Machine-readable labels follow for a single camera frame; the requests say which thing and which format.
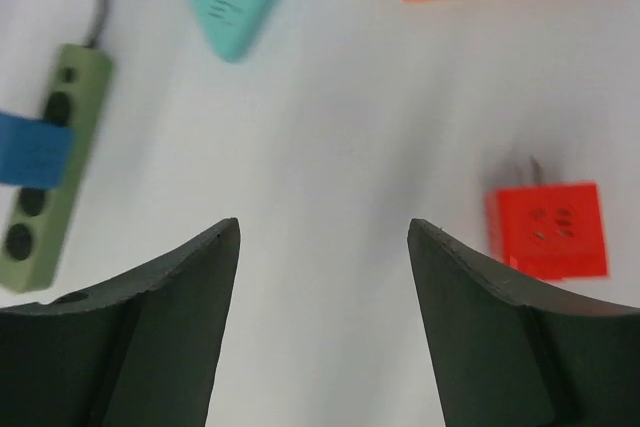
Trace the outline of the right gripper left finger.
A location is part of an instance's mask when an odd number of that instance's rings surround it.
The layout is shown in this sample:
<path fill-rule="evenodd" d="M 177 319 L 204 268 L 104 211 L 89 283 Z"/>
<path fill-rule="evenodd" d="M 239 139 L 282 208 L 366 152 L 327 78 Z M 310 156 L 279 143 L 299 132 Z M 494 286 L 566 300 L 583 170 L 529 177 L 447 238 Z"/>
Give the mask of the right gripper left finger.
<path fill-rule="evenodd" d="M 123 274 L 1 312 L 5 426 L 202 426 L 240 250 L 234 218 Z"/>

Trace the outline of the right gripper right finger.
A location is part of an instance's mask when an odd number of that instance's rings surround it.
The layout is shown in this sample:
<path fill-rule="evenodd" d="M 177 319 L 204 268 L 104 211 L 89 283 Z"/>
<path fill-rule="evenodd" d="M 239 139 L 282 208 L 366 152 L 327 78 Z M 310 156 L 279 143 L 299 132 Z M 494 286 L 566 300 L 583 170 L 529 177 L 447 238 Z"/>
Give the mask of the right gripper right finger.
<path fill-rule="evenodd" d="M 638 424 L 636 308 L 529 277 L 421 219 L 407 240 L 447 425 Z"/>

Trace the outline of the red cube plug adapter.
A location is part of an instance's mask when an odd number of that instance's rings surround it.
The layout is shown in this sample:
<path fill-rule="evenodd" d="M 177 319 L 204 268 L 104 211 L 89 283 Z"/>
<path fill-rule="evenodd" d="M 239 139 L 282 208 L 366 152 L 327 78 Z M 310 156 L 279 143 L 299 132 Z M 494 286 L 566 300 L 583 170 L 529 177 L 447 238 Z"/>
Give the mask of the red cube plug adapter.
<path fill-rule="evenodd" d="M 598 185 L 548 183 L 536 159 L 531 168 L 532 184 L 495 188 L 485 195 L 491 256 L 543 281 L 607 278 Z"/>

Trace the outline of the green power strip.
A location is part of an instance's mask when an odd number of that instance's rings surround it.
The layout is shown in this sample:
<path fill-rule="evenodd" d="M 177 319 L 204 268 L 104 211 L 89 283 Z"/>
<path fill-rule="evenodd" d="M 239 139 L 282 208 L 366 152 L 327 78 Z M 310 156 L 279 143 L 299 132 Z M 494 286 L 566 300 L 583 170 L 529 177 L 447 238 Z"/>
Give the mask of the green power strip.
<path fill-rule="evenodd" d="M 103 51 L 65 44 L 40 117 L 1 116 L 1 181 L 18 189 L 1 235 L 1 284 L 12 292 L 53 283 L 112 71 Z"/>

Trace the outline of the blue cube plug adapter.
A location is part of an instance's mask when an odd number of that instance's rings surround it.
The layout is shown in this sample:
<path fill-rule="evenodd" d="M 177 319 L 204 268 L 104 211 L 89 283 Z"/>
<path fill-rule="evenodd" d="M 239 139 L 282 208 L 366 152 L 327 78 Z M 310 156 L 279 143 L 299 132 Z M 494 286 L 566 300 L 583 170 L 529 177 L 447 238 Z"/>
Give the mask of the blue cube plug adapter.
<path fill-rule="evenodd" d="M 44 190 L 58 187 L 72 151 L 73 130 L 4 112 L 0 125 L 1 183 Z"/>

